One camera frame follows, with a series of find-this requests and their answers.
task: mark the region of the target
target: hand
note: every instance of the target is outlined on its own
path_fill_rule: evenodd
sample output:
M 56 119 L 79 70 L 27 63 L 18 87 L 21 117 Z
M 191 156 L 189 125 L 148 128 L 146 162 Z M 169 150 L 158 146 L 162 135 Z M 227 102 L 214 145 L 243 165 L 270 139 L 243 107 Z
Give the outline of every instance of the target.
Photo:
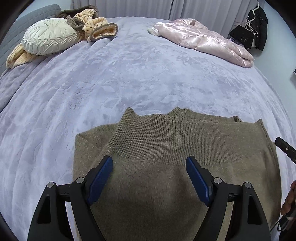
M 285 203 L 281 208 L 281 214 L 285 215 L 291 210 L 291 203 L 295 202 L 296 198 L 296 180 L 291 185 L 291 190 L 288 193 L 288 196 L 285 199 Z

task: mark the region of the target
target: white pleated cushion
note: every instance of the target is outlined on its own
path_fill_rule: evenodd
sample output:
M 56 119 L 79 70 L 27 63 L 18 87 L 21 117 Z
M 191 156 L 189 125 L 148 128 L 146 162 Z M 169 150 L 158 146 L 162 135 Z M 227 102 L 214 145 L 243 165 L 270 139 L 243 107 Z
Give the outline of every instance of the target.
M 76 44 L 79 32 L 67 24 L 64 18 L 49 18 L 30 26 L 22 38 L 25 51 L 36 55 L 48 55 Z

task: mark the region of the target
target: brown knit sweater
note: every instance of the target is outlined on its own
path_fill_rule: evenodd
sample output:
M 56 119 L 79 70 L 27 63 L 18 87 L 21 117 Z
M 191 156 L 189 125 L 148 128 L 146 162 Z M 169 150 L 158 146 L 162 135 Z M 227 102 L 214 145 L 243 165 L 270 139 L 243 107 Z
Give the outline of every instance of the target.
M 280 212 L 281 179 L 275 145 L 256 123 L 175 108 L 138 116 L 128 108 L 117 124 L 76 136 L 73 179 L 104 155 L 113 172 L 91 210 L 107 241 L 184 240 L 195 237 L 207 212 L 185 169 L 188 156 L 227 183 L 253 184 L 269 226 Z M 232 205 L 218 240 L 224 240 Z

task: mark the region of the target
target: gray quilted headboard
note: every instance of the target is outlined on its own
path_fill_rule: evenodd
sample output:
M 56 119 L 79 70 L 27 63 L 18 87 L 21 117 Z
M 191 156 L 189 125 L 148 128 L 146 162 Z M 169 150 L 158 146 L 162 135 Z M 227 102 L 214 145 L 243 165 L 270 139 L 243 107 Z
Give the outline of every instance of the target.
M 0 44 L 0 75 L 6 70 L 5 63 L 8 55 L 21 42 L 26 30 L 32 24 L 42 19 L 52 18 L 60 11 L 59 5 L 49 5 L 32 11 L 13 23 Z

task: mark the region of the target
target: light blue wall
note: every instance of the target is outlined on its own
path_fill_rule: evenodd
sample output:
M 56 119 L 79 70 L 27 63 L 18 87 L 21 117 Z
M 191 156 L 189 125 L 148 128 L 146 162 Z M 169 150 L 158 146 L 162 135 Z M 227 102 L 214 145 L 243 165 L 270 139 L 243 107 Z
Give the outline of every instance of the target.
M 269 4 L 267 41 L 263 51 L 251 49 L 255 66 L 266 76 L 279 94 L 296 130 L 296 38 L 282 17 Z
M 36 9 L 39 9 L 41 7 L 45 7 L 48 5 L 52 5 L 52 4 L 58 4 L 61 10 L 67 10 L 67 9 L 70 9 L 71 3 L 72 3 L 72 0 L 34 0 L 34 2 L 32 2 L 30 6 L 27 7 L 25 11 L 23 11 L 20 14 L 18 19 Z

